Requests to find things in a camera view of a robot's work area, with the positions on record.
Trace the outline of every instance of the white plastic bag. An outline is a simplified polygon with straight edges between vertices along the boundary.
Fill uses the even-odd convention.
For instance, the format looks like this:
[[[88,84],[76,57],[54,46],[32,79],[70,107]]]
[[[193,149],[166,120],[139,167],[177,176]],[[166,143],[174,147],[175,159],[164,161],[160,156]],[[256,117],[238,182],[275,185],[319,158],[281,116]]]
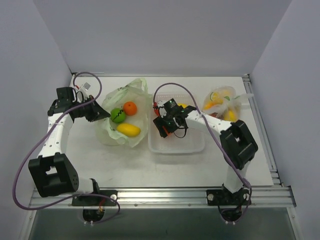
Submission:
[[[222,120],[236,122],[240,116],[242,103],[253,97],[251,93],[236,95],[231,86],[221,86],[213,89],[203,102],[202,111]]]
[[[117,123],[105,118],[95,124],[95,135],[99,142],[105,145],[116,146],[126,144],[130,147],[136,146],[148,133],[148,116],[152,105],[152,95],[148,94],[147,81],[137,78],[128,85],[118,88],[105,96],[101,106],[110,113],[115,108],[121,108],[126,102],[134,102],[137,113],[127,116],[124,123],[135,125],[140,128],[138,136],[128,137],[118,132]]]

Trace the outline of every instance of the lemon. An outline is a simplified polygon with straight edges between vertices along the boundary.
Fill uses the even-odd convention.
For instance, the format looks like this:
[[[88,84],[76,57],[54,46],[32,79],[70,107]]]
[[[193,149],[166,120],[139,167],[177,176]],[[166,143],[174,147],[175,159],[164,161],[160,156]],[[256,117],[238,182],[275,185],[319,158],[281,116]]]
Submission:
[[[178,105],[181,106],[181,107],[183,107],[184,109],[185,109],[186,107],[188,107],[188,105],[187,105],[187,104],[184,104],[184,103],[178,103]]]
[[[121,123],[116,127],[116,130],[127,137],[136,137],[140,134],[141,129],[130,123]]]
[[[207,104],[204,106],[204,110],[208,110],[211,107],[213,107],[215,104],[212,101],[207,102]]]
[[[238,114],[235,111],[232,111],[229,109],[224,115],[223,120],[230,121],[230,122],[236,122],[238,120]]]

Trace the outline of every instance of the white wall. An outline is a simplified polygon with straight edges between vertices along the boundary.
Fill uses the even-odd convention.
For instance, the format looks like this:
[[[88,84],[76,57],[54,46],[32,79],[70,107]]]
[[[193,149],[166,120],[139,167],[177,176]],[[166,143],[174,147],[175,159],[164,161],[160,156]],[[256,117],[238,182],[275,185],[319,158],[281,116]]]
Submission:
[[[73,72],[242,76],[291,0],[34,0]]]
[[[280,178],[306,240],[319,239],[320,1],[293,0],[252,73]]]
[[[46,133],[56,87],[71,74],[31,0],[0,2],[0,233],[18,239],[26,212],[14,205],[13,179],[29,149]],[[33,183],[27,167],[18,197],[28,205]]]

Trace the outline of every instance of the yellow fruit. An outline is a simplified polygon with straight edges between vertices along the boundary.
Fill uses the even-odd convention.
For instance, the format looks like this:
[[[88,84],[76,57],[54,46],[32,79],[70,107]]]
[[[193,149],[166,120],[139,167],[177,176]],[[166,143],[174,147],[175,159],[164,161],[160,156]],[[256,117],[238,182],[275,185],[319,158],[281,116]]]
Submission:
[[[210,95],[210,100],[214,101],[215,99],[219,98],[219,94],[217,92],[213,92]]]
[[[230,121],[230,122],[236,122],[238,120],[238,114],[235,111],[232,111],[232,110],[229,109],[223,115],[223,120]]]
[[[187,105],[187,104],[184,104],[184,103],[178,103],[178,105],[181,106],[181,107],[183,107],[184,109],[185,109],[186,107],[188,107],[188,105]]]
[[[116,130],[127,137],[136,137],[141,132],[139,127],[130,123],[121,123],[116,127]]]
[[[203,110],[208,110],[213,106],[214,106],[214,103],[212,101],[210,101],[204,106]]]
[[[213,105],[223,104],[224,101],[219,97],[213,101]]]

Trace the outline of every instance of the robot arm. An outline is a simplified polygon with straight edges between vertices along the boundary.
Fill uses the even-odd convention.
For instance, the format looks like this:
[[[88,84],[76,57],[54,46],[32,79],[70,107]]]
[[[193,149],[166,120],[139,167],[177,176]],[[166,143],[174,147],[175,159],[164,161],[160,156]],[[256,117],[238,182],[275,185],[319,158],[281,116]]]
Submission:
[[[154,108],[158,117],[153,122],[163,138],[181,127],[209,133],[204,118],[193,106],[183,108],[178,106],[174,99],[171,99],[168,102],[157,104]],[[207,119],[210,129],[219,136],[222,148],[244,178],[250,161],[258,150],[258,145],[247,125],[241,120],[230,122],[204,113],[202,115]],[[243,188],[243,183],[231,166],[228,166],[223,186],[231,194]]]
[[[94,122],[110,116],[95,101],[66,114],[59,123],[56,120],[67,110],[89,102],[93,97],[87,95],[90,85],[85,83],[75,91],[72,87],[57,88],[58,99],[52,103],[48,111],[48,131],[55,126],[45,140],[37,158],[31,159],[28,168],[41,197],[58,196],[66,193],[89,194],[99,189],[94,179],[78,176],[66,156],[68,136],[75,118],[85,117]]]

